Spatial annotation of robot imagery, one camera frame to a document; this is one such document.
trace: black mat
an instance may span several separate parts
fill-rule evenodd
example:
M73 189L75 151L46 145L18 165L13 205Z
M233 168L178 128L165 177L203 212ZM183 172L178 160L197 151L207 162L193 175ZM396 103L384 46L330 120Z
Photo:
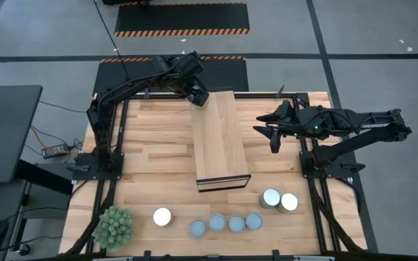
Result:
M246 34L250 23L244 3L122 4L115 36L194 36Z
M96 83L94 84L95 93L105 91L107 88L113 88L126 80L121 63L114 61L118 61L118 59L106 59L99 65ZM132 78L155 74L149 61L125 62L125 65L128 74ZM202 62L202 66L204 71L200 74L200 78L209 91L249 91L246 61L242 57L215 57L212 62ZM169 90L167 88L151 89L151 92L166 91Z

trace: green succulent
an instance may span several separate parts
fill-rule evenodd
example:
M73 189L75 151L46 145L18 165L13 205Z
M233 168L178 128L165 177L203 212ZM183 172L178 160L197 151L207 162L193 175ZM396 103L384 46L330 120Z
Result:
M133 233L132 217L128 210L110 207L99 217L93 231L94 243L103 249L114 249L127 244Z

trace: wooden block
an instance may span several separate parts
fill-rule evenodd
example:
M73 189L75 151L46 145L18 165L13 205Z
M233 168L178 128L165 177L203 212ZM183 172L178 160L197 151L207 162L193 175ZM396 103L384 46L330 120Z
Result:
M210 180L210 187L216 189L214 181L247 175L233 91L211 93L204 108L192 106L191 122L197 180Z

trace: metal can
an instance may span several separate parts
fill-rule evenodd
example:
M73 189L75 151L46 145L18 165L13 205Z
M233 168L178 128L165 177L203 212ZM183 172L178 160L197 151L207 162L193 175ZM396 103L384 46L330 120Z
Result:
M164 228L171 226L173 222L172 212L164 207L156 210L152 217L156 225Z
M272 208L280 203L280 193L274 188L266 189L259 196L259 205L263 208Z
M298 198L291 193L286 193L282 196L280 203L275 207L282 213L292 212L298 208Z

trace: concrete floor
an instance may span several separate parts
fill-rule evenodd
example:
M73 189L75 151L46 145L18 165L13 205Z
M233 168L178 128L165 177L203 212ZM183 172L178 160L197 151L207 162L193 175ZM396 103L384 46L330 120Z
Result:
M29 60L38 56L114 54L92 0L3 2L0 57ZM246 2L251 27L247 36L115 41L122 54L180 54L194 49L220 54L319 53L306 0ZM329 54L418 53L418 0L313 0L313 4ZM118 7L99 5L107 26L113 29ZM183 38L187 40L184 43L180 41ZM276 91L282 84L285 91L329 91L320 59L248 59L246 63L251 91ZM361 171L361 179L379 251L418 254L418 59L342 59L330 63L343 107L358 112L401 108L414 131L403 143L380 143L358 150L356 159L367 166ZM86 109L98 65L98 61L0 62L0 85L40 84L45 102ZM38 106L33 121L41 131L69 144L74 138L83 140L87 123L82 114L43 104ZM46 139L46 143L57 141ZM27 144L41 149L32 133ZM43 162L28 149L22 158ZM41 228L50 228L50 236L56 236L62 227L63 222L58 220L34 221L28 225L25 238L40 235ZM34 242L33 254L26 259L54 256L58 245L59 240ZM8 259L21 260L14 255Z

